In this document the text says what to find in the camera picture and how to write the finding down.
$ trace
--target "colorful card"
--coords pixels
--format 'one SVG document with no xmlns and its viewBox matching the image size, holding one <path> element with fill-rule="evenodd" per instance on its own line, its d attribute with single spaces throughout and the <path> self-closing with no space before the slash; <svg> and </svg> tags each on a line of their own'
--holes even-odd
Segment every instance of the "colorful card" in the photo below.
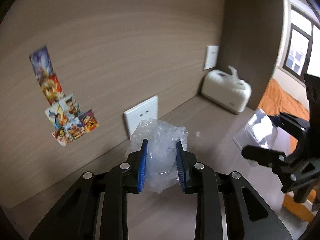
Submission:
<svg viewBox="0 0 320 240">
<path fill-rule="evenodd" d="M 50 105 L 66 96 L 55 73 L 42 79 L 40 86 Z"/>
<path fill-rule="evenodd" d="M 86 133 L 78 117 L 69 121 L 63 128 L 65 133 L 69 133 L 74 139 L 77 139 Z"/>
<path fill-rule="evenodd" d="M 74 141 L 74 138 L 70 134 L 66 134 L 63 128 L 53 132 L 52 136 L 55 137 L 58 143 L 60 143 L 63 147 L 66 147 L 67 144 Z"/>
<path fill-rule="evenodd" d="M 54 74 L 46 46 L 30 54 L 29 59 L 39 83 L 42 79 L 48 78 Z"/>
<path fill-rule="evenodd" d="M 45 114 L 49 118 L 50 122 L 53 124 L 55 129 L 61 129 L 66 123 L 68 123 L 68 118 L 62 111 L 60 105 L 58 103 L 50 106 Z"/>
<path fill-rule="evenodd" d="M 63 112 L 67 116 L 68 120 L 75 119 L 82 114 L 79 104 L 75 100 L 73 93 L 59 101 Z"/>
<path fill-rule="evenodd" d="M 79 116 L 79 120 L 81 121 L 86 132 L 92 131 L 94 128 L 98 127 L 98 121 L 94 117 L 92 110 L 82 114 Z"/>
</svg>

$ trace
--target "transparent plastic bag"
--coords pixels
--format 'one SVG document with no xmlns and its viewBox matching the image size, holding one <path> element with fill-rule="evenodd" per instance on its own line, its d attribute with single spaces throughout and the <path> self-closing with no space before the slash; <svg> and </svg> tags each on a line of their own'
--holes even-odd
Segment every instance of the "transparent plastic bag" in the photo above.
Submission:
<svg viewBox="0 0 320 240">
<path fill-rule="evenodd" d="M 278 130 L 271 119 L 262 109 L 257 109 L 245 126 L 236 133 L 233 141 L 240 151 L 247 145 L 272 149 L 277 136 Z M 253 167 L 258 165 L 256 161 L 248 162 Z"/>
<path fill-rule="evenodd" d="M 187 150 L 188 132 L 185 127 L 176 127 L 157 119 L 142 120 L 130 136 L 130 145 L 125 158 L 139 151 L 144 138 L 148 139 L 146 179 L 144 188 L 157 193 L 179 182 L 176 165 L 176 143 L 181 141 Z"/>
</svg>

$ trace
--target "orange blanket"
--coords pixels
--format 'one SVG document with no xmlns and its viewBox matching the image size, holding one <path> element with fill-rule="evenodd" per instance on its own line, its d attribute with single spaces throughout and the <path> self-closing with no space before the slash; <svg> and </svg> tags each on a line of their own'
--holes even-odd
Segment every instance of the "orange blanket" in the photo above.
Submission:
<svg viewBox="0 0 320 240">
<path fill-rule="evenodd" d="M 285 92 L 280 87 L 279 83 L 273 78 L 270 79 L 258 108 L 261 108 L 268 115 L 286 112 L 309 121 L 309 111 L 303 106 L 302 103 Z M 293 152 L 296 146 L 297 140 L 292 137 L 291 152 Z"/>
</svg>

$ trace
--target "wall switch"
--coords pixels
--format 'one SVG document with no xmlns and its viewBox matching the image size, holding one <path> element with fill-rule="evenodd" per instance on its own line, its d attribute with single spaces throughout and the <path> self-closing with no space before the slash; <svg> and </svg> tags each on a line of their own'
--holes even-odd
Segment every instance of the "wall switch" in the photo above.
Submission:
<svg viewBox="0 0 320 240">
<path fill-rule="evenodd" d="M 141 120 L 158 119 L 158 96 L 154 96 L 125 111 L 124 116 L 129 135 L 132 135 Z"/>
<path fill-rule="evenodd" d="M 216 66 L 219 46 L 207 46 L 207 56 L 205 58 L 204 70 Z"/>
</svg>

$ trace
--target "wooden wall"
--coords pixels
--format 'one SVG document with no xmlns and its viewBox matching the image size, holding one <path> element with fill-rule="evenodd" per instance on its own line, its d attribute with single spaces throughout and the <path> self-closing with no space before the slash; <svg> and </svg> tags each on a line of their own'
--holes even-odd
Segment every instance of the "wooden wall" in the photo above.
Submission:
<svg viewBox="0 0 320 240">
<path fill-rule="evenodd" d="M 15 206 L 124 141 L 125 110 L 158 95 L 161 117 L 196 95 L 223 9 L 224 0 L 16 0 L 0 25 L 0 203 Z M 28 58 L 44 44 L 65 93 L 100 124 L 66 148 Z"/>
<path fill-rule="evenodd" d="M 248 106 L 256 109 L 276 65 L 283 0 L 225 0 L 217 68 L 238 70 L 251 85 Z"/>
</svg>

